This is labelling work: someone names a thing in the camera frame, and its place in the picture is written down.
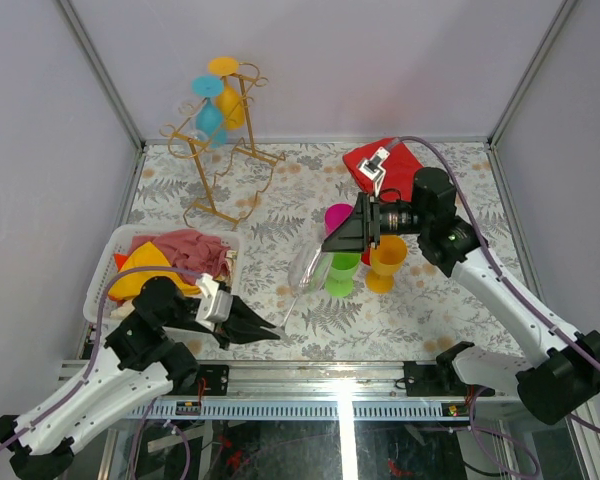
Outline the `red plastic wine glass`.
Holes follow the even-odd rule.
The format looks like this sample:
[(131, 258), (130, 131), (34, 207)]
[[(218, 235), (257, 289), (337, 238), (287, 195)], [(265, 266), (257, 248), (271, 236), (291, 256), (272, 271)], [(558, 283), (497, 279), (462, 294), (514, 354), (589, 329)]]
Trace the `red plastic wine glass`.
[(367, 266), (370, 265), (370, 254), (371, 254), (371, 249), (367, 248), (361, 255), (361, 261)]

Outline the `magenta plastic wine glass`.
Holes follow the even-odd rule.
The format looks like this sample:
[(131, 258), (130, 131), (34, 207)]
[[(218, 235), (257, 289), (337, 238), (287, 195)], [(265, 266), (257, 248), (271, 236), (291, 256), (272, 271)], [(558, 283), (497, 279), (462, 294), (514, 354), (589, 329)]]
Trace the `magenta plastic wine glass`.
[(325, 237), (330, 236), (352, 213), (354, 207), (345, 203), (330, 206), (324, 215)]

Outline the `green plastic wine glass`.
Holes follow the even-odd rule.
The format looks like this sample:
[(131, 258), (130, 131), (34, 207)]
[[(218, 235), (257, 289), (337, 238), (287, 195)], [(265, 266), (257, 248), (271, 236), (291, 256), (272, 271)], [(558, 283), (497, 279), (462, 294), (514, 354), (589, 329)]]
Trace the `green plastic wine glass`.
[(335, 253), (324, 284), (326, 291), (337, 298), (348, 296), (354, 288), (353, 277), (361, 260), (358, 253)]

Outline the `clear wine glass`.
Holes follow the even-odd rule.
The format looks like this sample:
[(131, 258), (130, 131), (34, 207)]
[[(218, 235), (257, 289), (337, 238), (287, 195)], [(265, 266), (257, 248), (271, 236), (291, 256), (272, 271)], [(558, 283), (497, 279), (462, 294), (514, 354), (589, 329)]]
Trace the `clear wine glass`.
[(311, 240), (302, 245), (289, 265), (287, 280), (292, 301), (286, 309), (283, 320), (274, 329), (282, 341), (288, 339), (286, 325), (298, 301), (320, 291), (326, 282), (333, 260), (333, 254), (323, 250), (326, 237), (325, 231), (315, 234)]
[(178, 113), (184, 118), (181, 132), (199, 142), (208, 141), (207, 134), (196, 127), (197, 116), (204, 106), (204, 100), (185, 99), (177, 107)]

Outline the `teal plastic wine glass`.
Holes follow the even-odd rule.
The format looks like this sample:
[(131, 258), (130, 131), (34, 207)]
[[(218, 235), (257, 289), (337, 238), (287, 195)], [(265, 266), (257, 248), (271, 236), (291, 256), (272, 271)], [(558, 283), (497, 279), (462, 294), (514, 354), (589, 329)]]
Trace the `teal plastic wine glass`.
[(227, 142), (227, 131), (224, 126), (225, 117), (213, 101), (224, 92), (224, 84), (220, 78), (213, 75), (203, 75), (195, 78), (191, 84), (194, 94), (204, 102), (195, 117), (196, 129), (211, 141), (213, 148)]

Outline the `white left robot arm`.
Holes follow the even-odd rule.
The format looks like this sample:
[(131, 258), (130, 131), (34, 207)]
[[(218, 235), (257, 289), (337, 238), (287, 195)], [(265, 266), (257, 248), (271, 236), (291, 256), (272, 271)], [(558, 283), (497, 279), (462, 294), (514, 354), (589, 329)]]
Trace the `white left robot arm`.
[(209, 334), (223, 349), (277, 340), (275, 325), (209, 276), (201, 296), (185, 296), (167, 276), (146, 281), (133, 309), (96, 348), (89, 362), (25, 414), (0, 417), (0, 442), (19, 479), (55, 479), (102, 431), (135, 408), (196, 387), (200, 365), (168, 331)]

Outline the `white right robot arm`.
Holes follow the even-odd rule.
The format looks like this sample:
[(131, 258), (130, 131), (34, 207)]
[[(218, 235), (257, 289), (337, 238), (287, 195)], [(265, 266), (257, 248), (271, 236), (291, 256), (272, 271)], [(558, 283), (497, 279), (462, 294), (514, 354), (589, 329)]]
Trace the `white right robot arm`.
[(423, 256), (475, 296), (516, 340), (520, 357), (463, 342), (443, 354), (438, 387), (458, 394), (470, 384), (517, 396), (553, 425), (600, 393), (600, 333), (579, 331), (512, 277), (479, 229), (458, 215), (457, 190), (440, 168), (419, 169), (410, 200), (380, 199), (384, 171), (363, 166), (372, 194), (359, 194), (351, 215), (322, 244), (325, 252), (360, 253), (389, 235), (417, 237)]

